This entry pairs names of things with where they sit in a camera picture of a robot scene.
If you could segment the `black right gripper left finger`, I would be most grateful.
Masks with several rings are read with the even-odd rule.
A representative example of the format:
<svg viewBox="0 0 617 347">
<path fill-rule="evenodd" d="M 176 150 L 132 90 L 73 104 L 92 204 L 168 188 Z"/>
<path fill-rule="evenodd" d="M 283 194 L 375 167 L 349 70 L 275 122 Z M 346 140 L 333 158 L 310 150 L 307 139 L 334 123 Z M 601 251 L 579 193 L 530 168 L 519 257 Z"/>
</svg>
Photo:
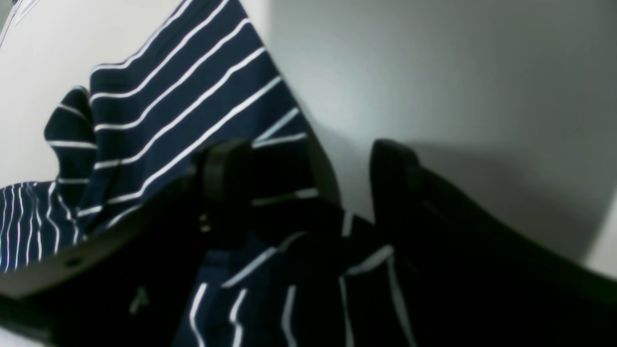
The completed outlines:
<svg viewBox="0 0 617 347">
<path fill-rule="evenodd" d="M 1 332 L 42 347 L 169 347 L 209 250 L 243 246 L 253 148 L 225 140 L 107 231 L 1 278 Z"/>
</svg>

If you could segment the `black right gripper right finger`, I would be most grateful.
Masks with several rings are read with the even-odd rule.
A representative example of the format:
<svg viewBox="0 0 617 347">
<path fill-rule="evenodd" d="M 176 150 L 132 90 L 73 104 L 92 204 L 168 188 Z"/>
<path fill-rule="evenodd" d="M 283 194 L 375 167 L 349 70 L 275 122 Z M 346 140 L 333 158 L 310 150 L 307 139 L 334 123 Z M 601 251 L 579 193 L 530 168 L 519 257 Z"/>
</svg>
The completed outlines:
<svg viewBox="0 0 617 347">
<path fill-rule="evenodd" d="M 520 235 L 397 141 L 373 143 L 370 182 L 421 347 L 616 345 L 615 280 Z"/>
</svg>

